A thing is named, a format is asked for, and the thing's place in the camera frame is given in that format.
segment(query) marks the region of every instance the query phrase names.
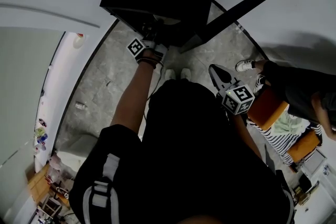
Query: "concrete floor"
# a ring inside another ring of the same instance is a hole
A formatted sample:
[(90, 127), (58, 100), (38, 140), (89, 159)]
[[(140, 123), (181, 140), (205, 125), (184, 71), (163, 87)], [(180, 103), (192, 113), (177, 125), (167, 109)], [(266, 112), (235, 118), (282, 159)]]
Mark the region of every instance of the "concrete floor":
[[(222, 14), (222, 11), (212, 5), (209, 22), (220, 14)], [(57, 149), (61, 148), (63, 143), (76, 135), (92, 134), (99, 136), (101, 129), (109, 126), (121, 94), (129, 84), (137, 68), (133, 57), (126, 50), (126, 45), (134, 37), (140, 36), (124, 23), (119, 22), (105, 40), (75, 91), (60, 128), (56, 142)], [(233, 24), (207, 44), (182, 55), (178, 53), (177, 48), (170, 48), (164, 63), (163, 78), (159, 85), (164, 82), (166, 68), (172, 68), (176, 74), (179, 74), (182, 68), (188, 67), (191, 69), (193, 82), (198, 82), (213, 93), (216, 93), (208, 74), (208, 66), (216, 63), (234, 70), (235, 64), (243, 59), (258, 60), (261, 59), (261, 55), (245, 34)], [(251, 89), (253, 89), (256, 74), (256, 70), (249, 70), (237, 73), (237, 77), (249, 84)], [(153, 91), (159, 76), (160, 69), (156, 68), (150, 93)], [(76, 109), (76, 101), (85, 104), (87, 108), (85, 110)], [(142, 138), (144, 128), (145, 120), (141, 124), (140, 138)], [(262, 156), (264, 156), (266, 140), (256, 129), (250, 126), (248, 126), (248, 129)], [(276, 169), (282, 169), (288, 184), (292, 187), (296, 186), (298, 175), (292, 173), (282, 163), (280, 157), (268, 144), (267, 148), (271, 158), (275, 161)]]

